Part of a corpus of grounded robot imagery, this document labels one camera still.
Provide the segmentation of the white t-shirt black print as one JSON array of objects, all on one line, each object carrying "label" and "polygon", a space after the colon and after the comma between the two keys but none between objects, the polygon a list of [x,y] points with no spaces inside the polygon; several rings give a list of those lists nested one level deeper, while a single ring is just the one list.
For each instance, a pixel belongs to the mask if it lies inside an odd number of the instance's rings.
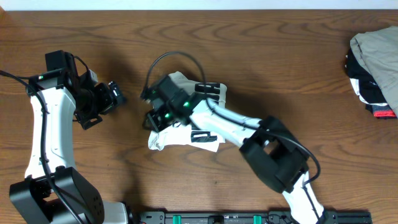
[{"label": "white t-shirt black print", "polygon": [[[171,73],[169,77],[189,94],[203,93],[201,83],[189,80],[181,72]],[[208,83],[206,87],[206,92],[211,98],[224,108],[227,86],[223,83]],[[181,123],[173,124],[159,133],[151,131],[148,139],[149,149],[158,151],[169,145],[189,145],[216,152],[219,145],[223,143],[225,143],[224,137],[214,131],[201,130],[191,124],[183,125]]]}]

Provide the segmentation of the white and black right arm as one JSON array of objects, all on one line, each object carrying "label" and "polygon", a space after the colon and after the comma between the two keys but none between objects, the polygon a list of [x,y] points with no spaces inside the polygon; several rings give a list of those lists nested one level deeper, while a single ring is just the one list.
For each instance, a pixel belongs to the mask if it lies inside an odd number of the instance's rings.
[{"label": "white and black right arm", "polygon": [[320,164],[280,120],[237,114],[204,93],[150,93],[144,100],[153,106],[146,117],[151,130],[178,122],[214,131],[239,148],[261,182],[284,196],[297,223],[324,223],[324,208],[310,185],[320,175]]}]

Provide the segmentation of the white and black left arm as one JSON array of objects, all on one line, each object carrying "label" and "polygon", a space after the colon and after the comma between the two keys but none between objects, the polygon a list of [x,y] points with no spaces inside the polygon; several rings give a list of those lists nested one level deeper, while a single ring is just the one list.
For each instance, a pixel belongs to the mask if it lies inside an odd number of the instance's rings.
[{"label": "white and black left arm", "polygon": [[65,68],[29,78],[34,110],[29,165],[10,200],[27,223],[129,223],[125,204],[105,202],[77,170],[72,124],[78,77]]}]

